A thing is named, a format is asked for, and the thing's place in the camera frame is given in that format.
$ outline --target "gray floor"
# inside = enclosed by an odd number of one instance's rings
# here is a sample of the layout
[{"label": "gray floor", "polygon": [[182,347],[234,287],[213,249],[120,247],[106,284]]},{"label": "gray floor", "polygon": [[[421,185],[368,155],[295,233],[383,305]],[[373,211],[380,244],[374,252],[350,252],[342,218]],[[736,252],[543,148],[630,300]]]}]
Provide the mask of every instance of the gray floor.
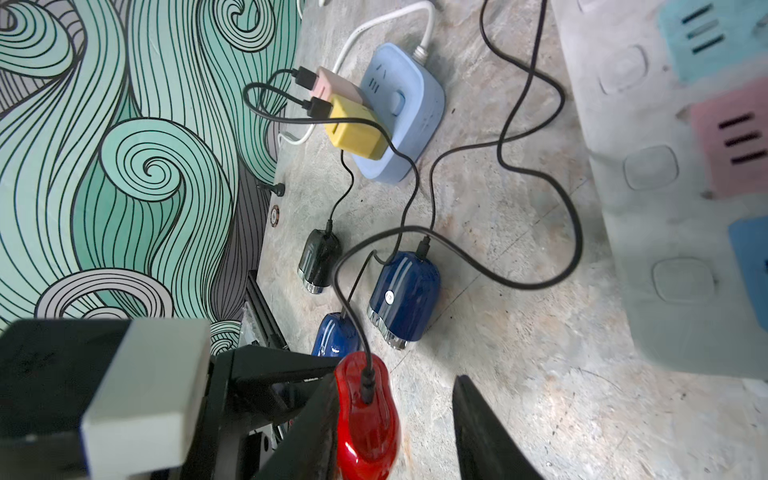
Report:
[{"label": "gray floor", "polygon": [[[332,0],[319,8],[307,0],[298,64],[333,65],[356,25],[409,3]],[[436,4],[440,13],[426,67],[444,86],[447,108],[419,161],[423,177],[448,148],[495,138],[525,81],[523,72],[482,43],[480,0]],[[503,50],[527,59],[538,0],[492,4],[489,34]],[[384,41],[412,49],[423,25],[424,18],[414,15],[367,32],[341,73],[359,80]],[[551,12],[540,68],[568,86]],[[513,129],[537,123],[555,106],[554,92],[535,82]],[[289,130],[303,133],[302,127]],[[451,389],[459,374],[472,377],[545,478],[768,478],[764,383],[663,371],[635,350],[570,99],[552,126],[509,145],[505,155],[513,164],[550,172],[571,192],[584,223],[584,259],[562,284],[526,293],[502,288],[442,248],[432,248],[442,295],[422,341],[398,353],[366,324],[374,353],[391,372],[402,422],[392,478],[458,478]],[[332,292],[312,296],[303,290],[296,266],[306,236],[324,227],[349,176],[320,130],[301,147],[284,146],[277,170],[286,195],[273,197],[280,222],[267,229],[258,280],[291,349],[309,352],[320,320],[340,304]],[[568,262],[572,232],[554,191],[543,181],[501,170],[492,149],[449,157],[435,181],[437,231],[496,272],[543,279]],[[413,184],[412,174],[394,187],[356,175],[353,192],[334,218],[343,244],[395,226]],[[425,181],[420,190],[408,223],[428,225]],[[418,241],[407,237],[404,247],[413,249]],[[377,248],[388,251],[392,244]],[[360,254],[346,266],[345,289],[363,259]],[[360,315],[378,273],[377,265],[370,267],[358,288],[354,304]]]}]

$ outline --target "swirl pattern wallpaper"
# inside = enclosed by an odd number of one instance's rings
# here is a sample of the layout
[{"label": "swirl pattern wallpaper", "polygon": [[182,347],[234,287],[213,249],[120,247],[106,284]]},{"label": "swirl pattern wallpaper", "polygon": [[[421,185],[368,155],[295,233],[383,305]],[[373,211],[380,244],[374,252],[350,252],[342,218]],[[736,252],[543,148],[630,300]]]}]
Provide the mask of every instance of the swirl pattern wallpaper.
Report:
[{"label": "swirl pattern wallpaper", "polygon": [[240,92],[299,27],[293,0],[0,5],[0,329],[196,317],[237,341],[276,163]]}]

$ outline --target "pink usb charger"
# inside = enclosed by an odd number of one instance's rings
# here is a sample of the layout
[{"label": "pink usb charger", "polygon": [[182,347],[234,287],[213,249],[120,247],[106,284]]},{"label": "pink usb charger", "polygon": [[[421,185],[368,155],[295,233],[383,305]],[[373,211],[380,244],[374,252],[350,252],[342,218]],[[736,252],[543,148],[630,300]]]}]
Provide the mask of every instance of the pink usb charger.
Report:
[{"label": "pink usb charger", "polygon": [[317,69],[317,80],[310,95],[325,101],[330,101],[331,95],[339,95],[370,108],[365,97],[362,96],[362,92],[355,84],[323,67]]}]

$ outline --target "power switch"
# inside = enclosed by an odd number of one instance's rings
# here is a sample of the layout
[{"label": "power switch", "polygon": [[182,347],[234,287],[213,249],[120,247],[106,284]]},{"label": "power switch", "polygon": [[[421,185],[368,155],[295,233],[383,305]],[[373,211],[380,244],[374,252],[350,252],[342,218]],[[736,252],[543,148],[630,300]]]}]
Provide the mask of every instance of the power switch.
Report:
[{"label": "power switch", "polygon": [[400,90],[394,91],[389,96],[389,111],[396,117],[402,112],[402,108],[406,105],[406,96],[402,94]]}]

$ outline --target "mouse cable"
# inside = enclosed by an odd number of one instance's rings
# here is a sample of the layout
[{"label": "mouse cable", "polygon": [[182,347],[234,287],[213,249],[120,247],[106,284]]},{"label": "mouse cable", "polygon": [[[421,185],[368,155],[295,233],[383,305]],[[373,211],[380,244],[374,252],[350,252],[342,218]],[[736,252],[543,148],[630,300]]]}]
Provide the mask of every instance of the mouse cable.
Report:
[{"label": "mouse cable", "polygon": [[[275,78],[277,78],[277,76],[281,75],[281,74],[291,74],[292,76],[296,76],[295,72],[296,72],[296,70],[294,70],[293,68],[280,68],[278,70],[275,70],[275,72],[273,72],[270,75],[270,78],[266,81],[266,84],[271,86],[272,82],[275,81]],[[283,96],[283,93],[285,93],[285,92],[280,90],[280,93],[278,95]],[[262,90],[261,94],[259,94],[259,105],[261,106],[262,109],[264,109],[266,111],[266,110],[268,110],[268,108],[264,104],[264,96],[265,95],[266,95],[266,89]]]},{"label": "mouse cable", "polygon": [[[508,55],[501,51],[496,45],[491,42],[490,38],[485,33],[485,7],[488,5],[488,0],[484,0],[482,7],[480,8],[480,35],[482,36],[483,42],[485,42],[485,45],[488,46],[488,48],[493,52],[494,55],[499,57],[501,60],[504,60],[506,62],[509,62],[513,64],[515,67],[520,68],[523,71],[526,71],[530,74],[531,67],[523,63],[522,61],[519,61],[517,58],[512,57],[511,55]],[[550,123],[552,123],[555,118],[558,117],[558,115],[563,111],[563,107],[565,106],[565,89],[563,88],[560,83],[555,80],[554,78],[550,77],[549,75],[538,71],[533,70],[534,76],[543,80],[547,84],[551,85],[555,91],[558,93],[558,97],[560,98],[560,101],[558,103],[558,107],[554,110],[554,113],[549,116],[546,120],[542,121],[540,124],[536,125],[535,127],[523,131],[519,134],[512,135],[511,137],[507,137],[504,139],[504,143],[508,143],[511,141],[520,140],[521,138],[525,138],[529,135],[533,135],[534,133],[540,131],[542,128],[547,127]],[[485,147],[493,147],[496,144],[498,144],[497,140],[493,141],[486,141],[481,142],[477,144],[470,144],[470,145],[462,145],[461,147],[452,148],[451,150],[448,150],[442,154],[440,154],[434,162],[432,162],[432,167],[429,169],[429,194],[432,200],[432,220],[429,223],[429,228],[434,230],[435,228],[435,217],[437,215],[437,207],[435,205],[435,184],[434,184],[434,176],[435,176],[435,168],[440,163],[440,161],[443,158],[446,158],[449,155],[458,153],[460,151],[466,151],[466,150],[474,150],[476,148],[485,148]]]},{"label": "mouse cable", "polygon": [[331,214],[330,216],[328,216],[329,224],[333,223],[333,212],[336,211],[336,207],[338,207],[341,201],[344,200],[347,195],[349,195],[349,192],[352,191],[352,187],[355,186],[355,174],[352,173],[352,171],[349,169],[349,167],[346,166],[346,163],[344,162],[344,150],[339,149],[339,152],[341,152],[339,155],[339,159],[341,160],[341,166],[344,167],[344,170],[346,170],[347,173],[349,173],[349,176],[351,177],[352,181],[349,182],[349,188],[346,189],[346,192],[344,192],[344,195],[342,195],[341,198],[339,198],[336,201],[336,203],[333,205],[333,208],[331,209]]},{"label": "mouse cable", "polygon": [[[399,241],[402,238],[403,233],[407,232],[417,232],[417,233],[423,233],[426,236],[429,236],[431,238],[436,239],[440,243],[442,243],[444,246],[446,246],[449,250],[456,253],[459,257],[461,257],[465,262],[469,263],[472,268],[480,272],[480,274],[488,277],[489,279],[500,283],[501,285],[507,286],[509,288],[517,289],[517,290],[542,290],[545,288],[549,288],[550,286],[553,286],[557,283],[560,283],[564,278],[569,276],[571,273],[573,273],[573,270],[575,270],[576,266],[579,263],[579,260],[581,259],[581,253],[583,250],[583,234],[581,232],[581,222],[578,219],[578,213],[575,210],[575,207],[573,203],[571,202],[570,197],[568,196],[567,192],[560,186],[560,184],[551,176],[548,174],[545,174],[543,172],[539,172],[537,170],[530,170],[530,169],[524,169],[520,167],[513,167],[509,164],[506,164],[502,157],[502,147],[505,142],[505,135],[507,133],[507,130],[509,129],[509,125],[511,121],[514,119],[515,115],[517,114],[517,111],[520,108],[520,105],[522,104],[523,100],[525,99],[525,96],[528,94],[528,90],[530,90],[531,83],[533,82],[533,77],[536,73],[536,60],[538,56],[538,49],[541,44],[541,33],[544,29],[544,20],[546,16],[546,9],[547,9],[547,0],[541,0],[541,12],[539,14],[539,21],[538,21],[538,27],[536,32],[536,38],[534,41],[534,51],[533,55],[531,56],[531,66],[528,69],[528,78],[526,80],[525,87],[523,88],[523,92],[520,95],[520,98],[518,99],[518,102],[515,104],[515,107],[512,109],[512,112],[507,118],[507,121],[505,122],[504,128],[502,128],[502,134],[500,138],[498,139],[498,146],[497,146],[497,157],[499,164],[510,171],[514,171],[516,173],[520,174],[529,174],[538,178],[541,178],[543,180],[546,180],[549,184],[551,184],[555,190],[558,192],[558,194],[562,197],[566,210],[568,211],[569,215],[571,216],[571,221],[574,226],[574,237],[575,237],[575,247],[574,247],[574,256],[571,262],[569,263],[568,267],[566,269],[558,274],[557,276],[545,280],[543,282],[537,282],[537,283],[522,283],[522,282],[516,282],[514,280],[509,280],[504,278],[503,276],[498,275],[497,273],[494,273],[490,269],[486,268],[482,264],[480,264],[477,260],[475,260],[473,257],[471,257],[468,253],[466,253],[464,250],[459,248],[457,245],[455,245],[453,242],[445,238],[443,235],[435,232],[434,230],[426,227],[421,227],[417,225],[412,226],[401,226],[395,229],[386,230],[384,232],[378,233],[376,235],[373,235],[371,237],[368,237],[367,239],[363,240],[362,242],[358,243],[354,247],[352,247],[350,250],[348,250],[346,253],[344,253],[341,258],[336,262],[336,265],[333,267],[333,275],[332,275],[332,285],[333,285],[333,291],[336,294],[336,296],[341,301],[343,308],[347,311],[350,318],[353,321],[353,325],[355,326],[355,329],[357,330],[358,335],[361,337],[363,349],[366,354],[366,367],[363,370],[362,377],[366,377],[365,380],[367,382],[363,381],[363,378],[361,378],[361,389],[363,390],[363,393],[366,393],[366,390],[368,393],[371,393],[371,384],[373,381],[373,360],[372,360],[372,353],[370,344],[368,342],[368,338],[365,334],[365,331],[362,327],[362,323],[360,321],[360,318],[357,316],[355,311],[353,310],[351,304],[349,301],[344,298],[341,292],[341,287],[339,285],[339,270],[341,266],[355,253],[359,252],[361,249],[367,247],[368,245],[375,243],[381,239],[397,235],[398,236],[398,245]],[[376,123],[375,121],[371,121],[364,118],[334,118],[334,119],[313,119],[313,118],[278,118],[274,117],[264,111],[261,111],[257,106],[254,106],[249,98],[249,92],[253,88],[260,88],[263,84],[260,84],[258,82],[250,83],[245,86],[243,89],[243,101],[248,106],[250,110],[252,110],[254,113],[258,114],[259,116],[266,118],[267,120],[271,121],[281,121],[283,123],[295,123],[295,124],[338,124],[338,123],[357,123],[357,124],[365,124],[369,125],[370,127],[374,127],[376,130],[382,133],[384,138],[387,141],[387,144],[392,148],[392,151],[397,154],[398,156],[406,159],[410,165],[411,168],[414,171],[414,175],[416,177],[416,185],[414,192],[406,205],[406,209],[403,211],[402,216],[402,222],[405,222],[407,209],[410,207],[410,204],[413,202],[415,195],[418,191],[419,186],[419,170],[416,168],[415,163],[413,160],[411,160],[410,157],[407,155],[404,155],[403,153],[399,152],[395,146],[392,144],[392,140],[389,138],[389,135],[384,130],[381,125]]]},{"label": "mouse cable", "polygon": [[[357,284],[360,282],[360,277],[362,276],[362,273],[366,271],[366,267],[368,266],[368,262],[371,261],[371,257],[376,255],[375,250],[371,250],[368,253],[368,256],[366,257],[366,261],[362,263],[362,267],[360,268],[360,271],[357,273],[357,278],[355,278],[355,283],[352,285],[352,289],[349,291],[349,295],[346,296],[347,303],[352,302],[352,295],[355,293],[355,289],[357,288]],[[341,316],[346,315],[346,309],[342,309]]]},{"label": "mouse cable", "polygon": [[[367,118],[282,118],[282,117],[276,117],[274,115],[271,115],[270,113],[263,111],[259,108],[258,105],[254,105],[253,102],[250,100],[250,91],[254,88],[266,88],[268,90],[272,90],[274,87],[271,87],[271,85],[267,85],[258,81],[251,82],[249,84],[246,84],[245,87],[243,87],[243,102],[245,105],[255,114],[259,115],[260,117],[275,121],[283,124],[303,124],[303,125],[318,125],[318,124],[363,124],[368,125],[370,127],[374,127],[376,130],[378,130],[384,139],[386,140],[387,144],[389,145],[389,148],[392,148],[392,152],[394,152],[397,156],[405,159],[411,167],[411,170],[413,170],[414,176],[415,176],[415,185],[413,187],[413,193],[411,194],[411,197],[408,200],[408,203],[406,204],[406,208],[402,212],[402,219],[400,220],[401,228],[403,228],[406,224],[406,215],[408,214],[408,209],[411,207],[411,204],[413,203],[414,199],[416,198],[416,194],[419,192],[419,181],[421,177],[419,176],[419,169],[416,168],[416,164],[411,160],[411,157],[408,155],[402,153],[401,151],[397,150],[395,145],[392,143],[392,138],[389,137],[389,134],[387,131],[379,125],[377,122],[373,120],[369,120]],[[397,254],[397,250],[400,246],[400,240],[402,239],[402,234],[398,235],[397,242],[395,244],[395,249],[392,251],[391,258],[394,258]],[[334,288],[336,291],[336,295],[340,295],[341,290],[338,290],[337,288]],[[366,381],[367,383],[362,386],[363,389],[369,390],[371,389],[371,382],[373,379],[373,357],[371,354],[371,346],[368,343],[368,337],[366,336],[365,330],[363,330],[362,323],[360,322],[360,318],[351,310],[351,307],[349,305],[349,301],[342,298],[342,304],[344,305],[344,308],[346,311],[350,314],[349,316],[352,318],[353,325],[355,326],[355,330],[357,330],[357,334],[360,336],[360,339],[362,340],[362,347],[366,354],[366,367],[363,370],[363,376],[367,377]]]},{"label": "mouse cable", "polygon": [[362,242],[358,243],[354,247],[347,250],[339,258],[339,260],[336,262],[336,265],[333,267],[332,276],[331,276],[333,291],[336,294],[336,296],[339,298],[339,300],[342,302],[343,308],[349,312],[349,316],[353,319],[353,322],[355,324],[359,324],[360,320],[357,314],[353,311],[352,305],[348,301],[346,301],[346,299],[342,295],[341,287],[339,285],[339,270],[341,269],[343,264],[355,253],[359,252],[360,250],[366,248],[367,246],[379,240],[390,237],[392,235],[400,236],[403,233],[407,233],[407,232],[422,233],[442,243],[445,247],[447,247],[453,253],[461,257],[472,268],[477,270],[481,275],[488,277],[489,279],[495,281],[496,283],[499,283],[503,286],[507,286],[509,288],[516,289],[516,290],[543,290],[545,288],[549,288],[563,281],[565,278],[570,276],[571,273],[573,273],[573,271],[576,269],[576,266],[579,264],[581,260],[581,255],[584,249],[584,236],[581,229],[581,221],[579,220],[579,217],[578,217],[578,212],[576,211],[573,205],[573,202],[571,201],[571,198],[568,196],[568,193],[552,176],[537,170],[514,167],[504,162],[504,159],[502,156],[502,147],[506,142],[505,137],[509,129],[509,125],[514,119],[518,110],[520,109],[520,105],[522,104],[526,95],[528,94],[528,91],[530,90],[530,87],[531,87],[531,83],[533,82],[533,78],[535,76],[536,61],[538,57],[538,50],[541,45],[541,34],[544,30],[544,21],[546,18],[546,11],[547,11],[547,0],[541,0],[541,11],[539,13],[538,27],[536,31],[536,37],[534,40],[533,53],[531,55],[531,66],[530,68],[528,68],[528,77],[526,79],[525,86],[523,87],[523,91],[520,94],[520,97],[518,98],[517,103],[512,108],[510,115],[507,117],[507,121],[505,122],[504,127],[502,128],[502,133],[499,136],[499,139],[495,142],[495,144],[497,145],[496,154],[497,154],[498,162],[504,169],[513,171],[515,173],[531,175],[531,176],[546,180],[558,192],[558,195],[562,198],[574,228],[575,245],[574,245],[574,255],[571,259],[571,262],[568,264],[565,270],[563,270],[561,273],[552,277],[549,280],[536,282],[536,283],[517,282],[514,280],[507,279],[501,275],[498,275],[497,273],[491,271],[489,268],[483,266],[474,257],[470,256],[468,253],[466,253],[464,250],[458,247],[451,240],[448,240],[443,235],[435,232],[431,228],[426,228],[419,225],[412,225],[412,226],[398,227],[391,230],[387,230],[387,231],[378,233],[376,235],[373,235],[371,237],[368,237],[367,239],[363,240]]},{"label": "mouse cable", "polygon": [[[243,87],[243,102],[245,105],[256,115],[259,115],[260,117],[281,123],[281,124],[297,124],[297,125],[321,125],[321,124],[363,124],[368,125],[370,127],[374,127],[376,130],[378,130],[381,135],[386,140],[386,143],[389,145],[389,148],[392,149],[392,152],[394,152],[395,155],[398,157],[401,157],[402,159],[406,160],[410,164],[410,169],[414,173],[415,177],[415,183],[413,185],[413,192],[411,193],[411,197],[408,199],[408,202],[406,203],[405,208],[402,209],[402,216],[400,218],[400,226],[403,227],[406,224],[406,217],[408,216],[408,210],[411,208],[411,205],[413,204],[413,201],[416,199],[416,194],[419,192],[419,185],[421,184],[421,175],[419,174],[419,169],[416,168],[416,164],[414,161],[409,157],[408,155],[402,153],[399,151],[395,145],[392,143],[392,138],[390,138],[389,133],[379,125],[377,122],[368,120],[367,118],[283,118],[283,117],[277,117],[275,115],[270,114],[269,112],[260,109],[259,106],[256,106],[253,104],[253,102],[250,100],[249,93],[254,88],[261,88],[266,89],[269,91],[273,91],[281,96],[284,96],[288,100],[291,100],[292,102],[298,104],[302,108],[306,109],[306,104],[309,102],[307,101],[301,101],[298,98],[295,98],[294,96],[287,94],[286,92],[280,90],[279,88],[273,87],[272,85],[265,84],[263,82],[254,81],[249,84],[246,84],[245,87]],[[395,255],[397,254],[399,248],[400,248],[400,242],[401,242],[402,236],[397,237],[397,241],[395,242],[395,247],[392,249],[392,253],[389,255],[387,260],[380,260],[380,263],[384,265],[388,265],[392,262],[392,260],[395,258]]]}]

